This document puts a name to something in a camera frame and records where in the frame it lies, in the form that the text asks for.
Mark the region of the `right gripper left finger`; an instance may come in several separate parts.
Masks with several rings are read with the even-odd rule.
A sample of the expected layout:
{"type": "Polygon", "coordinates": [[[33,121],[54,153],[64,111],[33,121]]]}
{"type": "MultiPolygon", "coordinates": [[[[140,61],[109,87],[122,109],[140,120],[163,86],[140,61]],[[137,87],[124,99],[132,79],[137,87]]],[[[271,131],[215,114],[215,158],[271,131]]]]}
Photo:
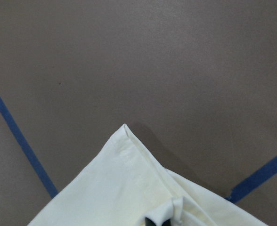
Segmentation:
{"type": "Polygon", "coordinates": [[[155,223],[151,219],[145,218],[145,226],[155,226],[155,223]]]}

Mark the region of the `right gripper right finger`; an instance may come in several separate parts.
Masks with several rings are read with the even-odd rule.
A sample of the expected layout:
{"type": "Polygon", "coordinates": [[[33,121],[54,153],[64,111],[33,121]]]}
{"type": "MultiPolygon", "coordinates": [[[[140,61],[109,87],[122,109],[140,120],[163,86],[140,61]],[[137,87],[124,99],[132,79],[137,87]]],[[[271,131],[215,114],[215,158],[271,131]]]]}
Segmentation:
{"type": "Polygon", "coordinates": [[[162,226],[171,226],[171,220],[168,219],[168,220],[164,221],[162,226]]]}

